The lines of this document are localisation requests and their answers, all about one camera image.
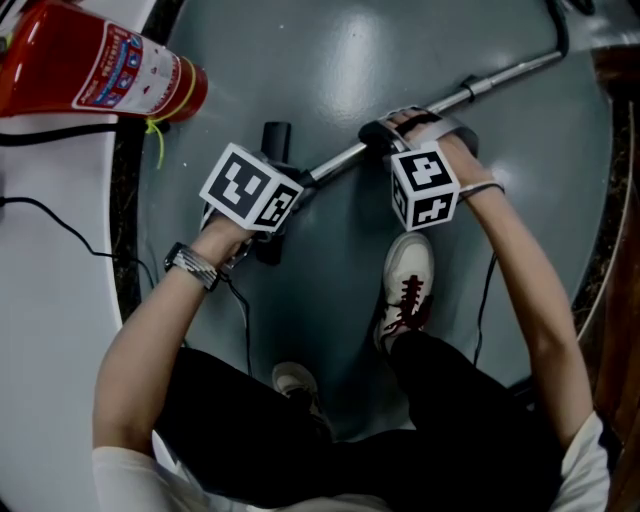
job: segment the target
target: yellow zip tie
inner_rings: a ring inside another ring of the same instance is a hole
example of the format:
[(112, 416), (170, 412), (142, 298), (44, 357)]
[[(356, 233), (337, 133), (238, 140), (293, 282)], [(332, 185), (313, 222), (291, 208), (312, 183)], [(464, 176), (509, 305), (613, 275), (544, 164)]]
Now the yellow zip tie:
[(160, 168), (162, 167), (162, 163), (164, 162), (164, 136), (162, 135), (162, 132), (160, 131), (160, 128), (158, 128), (157, 124), (161, 121), (164, 121), (165, 119), (169, 119), (170, 117), (175, 116), (178, 112), (180, 112), (187, 104), (187, 102), (191, 99), (193, 91), (196, 88), (196, 67), (189, 59), (185, 58), (184, 60), (186, 60), (189, 63), (189, 66), (191, 66), (191, 87), (189, 87), (189, 92), (184, 97), (184, 100), (182, 100), (180, 105), (178, 105), (173, 112), (167, 114), (166, 116), (163, 116), (159, 119), (147, 118), (147, 131), (145, 133), (150, 135), (155, 132), (158, 134), (158, 139), (160, 139), (160, 156), (158, 157), (157, 167), (158, 170), (160, 170)]

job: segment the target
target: hand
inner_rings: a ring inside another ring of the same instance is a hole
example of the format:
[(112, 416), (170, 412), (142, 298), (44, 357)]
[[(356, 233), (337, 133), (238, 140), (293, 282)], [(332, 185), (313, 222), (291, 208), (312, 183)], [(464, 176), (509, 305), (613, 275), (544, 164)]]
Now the hand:
[(191, 248), (214, 267), (220, 268), (254, 233), (219, 215), (202, 230)]
[[(393, 116), (386, 124), (389, 128), (395, 130), (398, 125), (422, 113), (415, 109), (408, 109)], [(404, 138), (408, 141), (415, 139), (427, 126), (429, 124), (419, 124), (407, 133)], [(462, 187), (493, 179), (492, 174), (478, 162), (466, 144), (455, 135), (442, 137), (438, 140), (438, 144)]]

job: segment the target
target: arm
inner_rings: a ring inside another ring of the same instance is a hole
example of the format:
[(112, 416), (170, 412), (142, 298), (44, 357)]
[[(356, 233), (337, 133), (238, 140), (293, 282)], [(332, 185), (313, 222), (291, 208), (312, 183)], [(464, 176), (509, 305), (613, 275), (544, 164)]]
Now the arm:
[[(460, 140), (446, 137), (440, 145), (463, 186), (491, 179)], [(500, 190), (480, 192), (468, 204), (498, 257), (534, 382), (566, 450), (593, 411), (569, 299), (542, 248)]]
[[(216, 268), (250, 233), (216, 219), (192, 248)], [(98, 374), (93, 446), (151, 453), (151, 432), (162, 412), (173, 365), (205, 297), (200, 282), (173, 268), (124, 324)]]

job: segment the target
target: metal pole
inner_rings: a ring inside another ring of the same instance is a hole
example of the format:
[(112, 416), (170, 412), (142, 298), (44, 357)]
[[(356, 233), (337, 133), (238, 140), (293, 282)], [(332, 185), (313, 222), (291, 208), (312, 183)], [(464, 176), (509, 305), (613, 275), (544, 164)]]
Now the metal pole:
[[(511, 82), (512, 80), (527, 75), (536, 69), (549, 66), (561, 60), (562, 57), (563, 56), (561, 52), (554, 51), (545, 55), (541, 55), (540, 57), (536, 57), (535, 59), (521, 62), (520, 64), (499, 71), (498, 73), (495, 73), (488, 77), (474, 80), (473, 82), (468, 83), (466, 85), (466, 88), (460, 89), (459, 91), (447, 96), (446, 98), (443, 98), (440, 101), (424, 107), (424, 109), (429, 112), (433, 112), (434, 114), (439, 114), (441, 112), (444, 112), (445, 110), (449, 110), (452, 107), (460, 105), (467, 100), (470, 100), (472, 98), (472, 92), (473, 97), (477, 98), (486, 94), (499, 85)], [(334, 178), (341, 172), (346, 171), (347, 169), (358, 163), (362, 159), (366, 148), (367, 146), (362, 142), (356, 144), (355, 146), (352, 146), (346, 151), (343, 151), (339, 155), (333, 157), (328, 162), (325, 162), (319, 167), (313, 169), (311, 171), (311, 177), (318, 185), (321, 186), (324, 181)]]

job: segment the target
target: fire extinguisher label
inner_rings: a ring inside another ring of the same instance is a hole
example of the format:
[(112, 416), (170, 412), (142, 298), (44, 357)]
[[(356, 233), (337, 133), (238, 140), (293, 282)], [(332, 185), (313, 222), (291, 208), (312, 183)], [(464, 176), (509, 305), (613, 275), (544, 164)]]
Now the fire extinguisher label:
[(175, 94), (180, 72), (169, 50), (105, 21), (102, 46), (73, 108), (153, 115)]

